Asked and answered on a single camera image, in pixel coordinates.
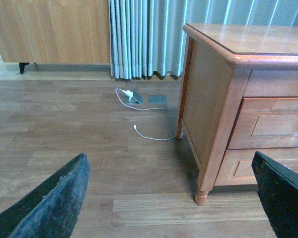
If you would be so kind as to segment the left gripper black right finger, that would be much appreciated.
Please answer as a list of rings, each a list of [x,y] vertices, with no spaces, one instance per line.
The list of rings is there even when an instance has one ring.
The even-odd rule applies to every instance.
[[[252,169],[258,196],[279,238],[298,238],[298,174],[257,151]]]

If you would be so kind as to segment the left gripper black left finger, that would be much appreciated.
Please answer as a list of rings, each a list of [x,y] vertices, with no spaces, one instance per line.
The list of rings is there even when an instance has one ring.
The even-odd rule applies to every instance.
[[[81,153],[0,213],[0,238],[69,238],[83,204],[90,164]]]

